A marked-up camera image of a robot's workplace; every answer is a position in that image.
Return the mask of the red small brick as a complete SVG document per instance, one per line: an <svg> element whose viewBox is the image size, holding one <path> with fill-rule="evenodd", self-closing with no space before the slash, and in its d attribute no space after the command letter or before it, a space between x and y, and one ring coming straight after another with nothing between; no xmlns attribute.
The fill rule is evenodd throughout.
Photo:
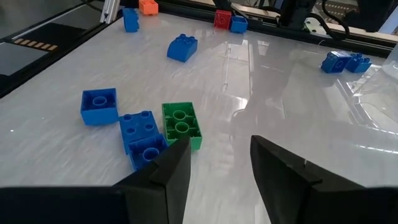
<svg viewBox="0 0 398 224"><path fill-rule="evenodd" d="M219 29L229 29L232 12L217 9L214 18L214 27Z"/></svg>

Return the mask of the blue sloped brick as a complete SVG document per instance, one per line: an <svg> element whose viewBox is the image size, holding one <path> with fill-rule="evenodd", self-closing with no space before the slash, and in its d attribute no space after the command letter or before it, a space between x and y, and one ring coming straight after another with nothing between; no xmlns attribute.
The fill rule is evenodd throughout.
<svg viewBox="0 0 398 224"><path fill-rule="evenodd" d="M198 41L194 36L180 34L169 45L167 57L179 62L186 62L196 51Z"/></svg>

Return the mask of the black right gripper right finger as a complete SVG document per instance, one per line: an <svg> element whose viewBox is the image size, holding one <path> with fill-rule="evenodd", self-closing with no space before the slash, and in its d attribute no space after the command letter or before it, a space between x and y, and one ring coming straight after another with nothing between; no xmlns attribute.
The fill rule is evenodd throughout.
<svg viewBox="0 0 398 224"><path fill-rule="evenodd" d="M258 135L250 155L272 224L398 224L398 187L364 187Z"/></svg>

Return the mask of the orange small brick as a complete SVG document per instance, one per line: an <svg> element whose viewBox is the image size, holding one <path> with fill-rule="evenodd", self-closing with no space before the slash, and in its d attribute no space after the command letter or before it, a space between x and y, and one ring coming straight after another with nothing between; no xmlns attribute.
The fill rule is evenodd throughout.
<svg viewBox="0 0 398 224"><path fill-rule="evenodd" d="M153 16L159 13L159 5L154 0L139 0L139 10L145 16Z"/></svg>

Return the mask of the green medium brick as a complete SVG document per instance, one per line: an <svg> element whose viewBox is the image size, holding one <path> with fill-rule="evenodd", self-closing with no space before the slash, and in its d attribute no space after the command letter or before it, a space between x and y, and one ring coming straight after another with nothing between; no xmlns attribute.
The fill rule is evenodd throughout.
<svg viewBox="0 0 398 224"><path fill-rule="evenodd" d="M162 116L165 139L169 145L189 135L192 150L201 148L203 137L192 102L163 103Z"/></svg>

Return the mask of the white mounting plate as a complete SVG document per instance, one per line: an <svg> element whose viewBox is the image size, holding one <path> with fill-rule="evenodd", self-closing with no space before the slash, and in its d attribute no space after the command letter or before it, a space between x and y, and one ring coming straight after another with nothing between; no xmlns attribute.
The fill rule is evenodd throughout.
<svg viewBox="0 0 398 224"><path fill-rule="evenodd" d="M322 25L312 17L306 18L305 27L309 30L312 35L327 37L328 34L326 30L322 27Z"/></svg>

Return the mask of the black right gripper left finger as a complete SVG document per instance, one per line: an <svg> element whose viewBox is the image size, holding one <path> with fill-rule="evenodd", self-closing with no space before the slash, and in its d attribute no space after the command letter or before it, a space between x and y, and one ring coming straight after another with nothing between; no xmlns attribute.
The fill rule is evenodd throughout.
<svg viewBox="0 0 398 224"><path fill-rule="evenodd" d="M184 136L112 186L2 187L0 224L182 224L190 174Z"/></svg>

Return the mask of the silver metal bracket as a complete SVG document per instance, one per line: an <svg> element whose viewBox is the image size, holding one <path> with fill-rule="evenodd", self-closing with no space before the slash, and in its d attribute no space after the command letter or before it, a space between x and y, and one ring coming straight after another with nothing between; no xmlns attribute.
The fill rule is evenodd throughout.
<svg viewBox="0 0 398 224"><path fill-rule="evenodd" d="M100 23L110 24L114 22L119 11L120 1L121 0L104 0Z"/></svg>

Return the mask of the blue small brick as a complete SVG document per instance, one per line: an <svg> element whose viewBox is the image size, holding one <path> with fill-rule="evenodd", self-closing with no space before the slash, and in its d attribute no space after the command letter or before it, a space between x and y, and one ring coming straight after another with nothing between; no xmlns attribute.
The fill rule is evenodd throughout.
<svg viewBox="0 0 398 224"><path fill-rule="evenodd" d="M142 169L167 148L167 141L162 134L127 143L127 154L133 171Z"/></svg>
<svg viewBox="0 0 398 224"><path fill-rule="evenodd" d="M361 53L352 53L346 69L351 73L364 73L371 65L372 61L370 58L364 57Z"/></svg>
<svg viewBox="0 0 398 224"><path fill-rule="evenodd" d="M341 73L353 56L344 51L328 52L321 64L321 70L325 73Z"/></svg>
<svg viewBox="0 0 398 224"><path fill-rule="evenodd" d="M119 125L126 154L129 154L128 143L159 134L152 111L120 116Z"/></svg>
<svg viewBox="0 0 398 224"><path fill-rule="evenodd" d="M232 16L230 31L233 33L243 34L247 31L248 22L243 16Z"/></svg>
<svg viewBox="0 0 398 224"><path fill-rule="evenodd" d="M134 8L123 8L123 21L126 32L134 33L139 30L139 17Z"/></svg>
<svg viewBox="0 0 398 224"><path fill-rule="evenodd" d="M80 114L86 126L113 124L119 120L115 88L83 90Z"/></svg>

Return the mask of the black aluminium table frame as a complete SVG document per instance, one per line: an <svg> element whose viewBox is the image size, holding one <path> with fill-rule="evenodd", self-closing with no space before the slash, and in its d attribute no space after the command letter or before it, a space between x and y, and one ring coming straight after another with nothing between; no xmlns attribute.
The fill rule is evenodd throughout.
<svg viewBox="0 0 398 224"><path fill-rule="evenodd" d="M214 6L206 6L202 3L186 0L159 0L159 4L161 12L174 16L204 22L213 22L216 16ZM327 40L313 34L309 27L299 31L278 25L276 17L262 16L257 12L246 12L237 7L233 7L233 12L248 20L250 31L313 44L319 42L323 46L343 50L361 50L366 54L378 57L387 57L397 44L397 41L391 38L375 33L360 34L354 29L350 30L350 35L345 40ZM10 75L6 75L5 61L0 59L0 98L20 87L107 27L107 24L97 24L89 29L81 29L48 22L20 37L0 40L0 47L10 45L34 54L33 59L18 66L16 71Z"/></svg>

